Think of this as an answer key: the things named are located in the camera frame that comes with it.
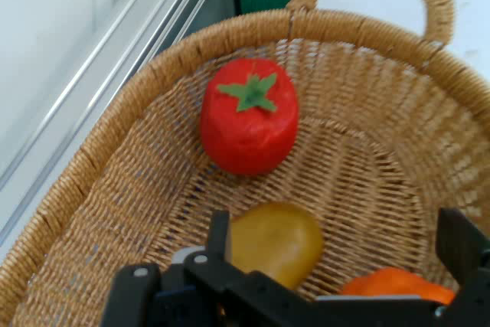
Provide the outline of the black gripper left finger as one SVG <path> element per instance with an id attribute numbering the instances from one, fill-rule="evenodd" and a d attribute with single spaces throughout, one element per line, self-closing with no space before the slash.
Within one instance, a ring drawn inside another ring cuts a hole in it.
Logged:
<path id="1" fill-rule="evenodd" d="M 305 326 L 310 303 L 263 273 L 229 262 L 230 215 L 215 211 L 203 250 L 162 272 L 155 263 L 123 267 L 114 277 L 104 326 Z"/>

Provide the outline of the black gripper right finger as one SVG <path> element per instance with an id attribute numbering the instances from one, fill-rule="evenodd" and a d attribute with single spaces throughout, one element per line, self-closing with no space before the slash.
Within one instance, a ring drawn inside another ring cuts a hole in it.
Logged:
<path id="1" fill-rule="evenodd" d="M 459 284 L 439 326 L 489 325 L 489 238 L 461 211 L 439 210 L 436 254 Z"/>

